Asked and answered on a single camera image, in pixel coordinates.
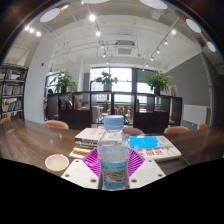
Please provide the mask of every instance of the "desk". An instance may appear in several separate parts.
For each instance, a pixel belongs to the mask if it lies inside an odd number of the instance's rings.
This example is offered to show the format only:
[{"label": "desk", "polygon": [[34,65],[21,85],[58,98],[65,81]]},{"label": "desk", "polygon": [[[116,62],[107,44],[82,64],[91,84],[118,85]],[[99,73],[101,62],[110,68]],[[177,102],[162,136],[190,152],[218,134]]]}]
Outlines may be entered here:
[{"label": "desk", "polygon": [[[46,170],[45,159],[52,154],[63,154],[69,158],[70,162],[73,161],[69,153],[74,148],[74,137],[79,132],[49,127],[27,120],[14,120],[0,125],[0,153],[4,159]],[[164,135],[182,153],[179,159],[158,163],[166,175],[193,164],[223,158],[224,131],[222,129],[207,128]]]}]

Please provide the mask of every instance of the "white cup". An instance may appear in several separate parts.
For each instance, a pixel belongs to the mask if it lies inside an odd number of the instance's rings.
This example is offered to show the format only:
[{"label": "white cup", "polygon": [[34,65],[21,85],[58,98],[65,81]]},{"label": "white cup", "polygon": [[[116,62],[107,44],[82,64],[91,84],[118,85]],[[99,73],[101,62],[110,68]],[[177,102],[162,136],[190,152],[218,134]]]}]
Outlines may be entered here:
[{"label": "white cup", "polygon": [[54,174],[59,174],[69,165],[69,160],[66,156],[55,154],[47,157],[45,160],[47,169]]}]

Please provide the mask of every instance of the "white wall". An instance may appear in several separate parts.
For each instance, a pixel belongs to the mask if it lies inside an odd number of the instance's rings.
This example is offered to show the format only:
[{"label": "white wall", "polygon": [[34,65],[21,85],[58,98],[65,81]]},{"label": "white wall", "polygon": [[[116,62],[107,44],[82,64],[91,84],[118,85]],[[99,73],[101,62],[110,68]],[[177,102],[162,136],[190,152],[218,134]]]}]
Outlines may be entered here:
[{"label": "white wall", "polygon": [[43,99],[48,64],[55,45],[49,34],[43,36],[33,54],[26,79],[24,113],[25,119],[37,123],[44,122]]}]

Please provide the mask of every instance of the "plastic bottle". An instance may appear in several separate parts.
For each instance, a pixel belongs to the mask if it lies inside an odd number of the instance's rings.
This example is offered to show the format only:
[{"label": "plastic bottle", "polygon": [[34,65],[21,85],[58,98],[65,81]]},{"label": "plastic bottle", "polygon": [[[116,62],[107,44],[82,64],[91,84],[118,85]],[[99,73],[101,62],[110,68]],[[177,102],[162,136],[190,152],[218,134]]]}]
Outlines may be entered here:
[{"label": "plastic bottle", "polygon": [[123,190],[127,183],[126,169],[131,146],[122,132],[123,126],[123,116],[104,117],[105,132],[97,144],[103,190]]}]

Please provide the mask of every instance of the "white ceiling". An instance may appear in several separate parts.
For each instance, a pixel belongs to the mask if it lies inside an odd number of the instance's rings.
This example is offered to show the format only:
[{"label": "white ceiling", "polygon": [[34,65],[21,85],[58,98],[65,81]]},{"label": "white ceiling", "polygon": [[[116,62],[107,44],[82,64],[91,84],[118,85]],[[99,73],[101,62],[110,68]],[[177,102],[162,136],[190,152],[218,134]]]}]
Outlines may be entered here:
[{"label": "white ceiling", "polygon": [[[57,39],[49,66],[60,61],[76,61],[78,57],[86,60],[95,59],[97,48],[98,57],[102,57],[104,51],[99,47],[99,38],[95,35],[96,26],[88,19],[90,11],[97,16],[96,22],[102,33],[102,40],[108,44],[105,48],[107,60],[116,57],[112,43],[117,40],[132,40],[136,46],[133,58],[146,62],[178,19],[173,12],[174,6],[170,4],[167,10],[156,10],[139,0],[110,0],[94,5],[83,5],[81,1],[75,0],[69,2],[71,3],[69,8],[54,20],[44,24],[39,22],[40,17],[47,11],[45,10],[31,23],[34,28],[42,32],[42,36],[48,32]],[[161,54],[153,55],[155,61],[153,63],[168,71],[201,51],[205,52],[212,63],[219,65],[222,63],[217,52],[212,53],[207,47],[200,46],[197,41],[200,35],[191,31],[183,21],[180,20],[175,28],[177,34],[170,34],[167,37],[169,44],[161,45]],[[18,63],[39,40],[40,38],[32,34],[21,32],[5,61]]]}]

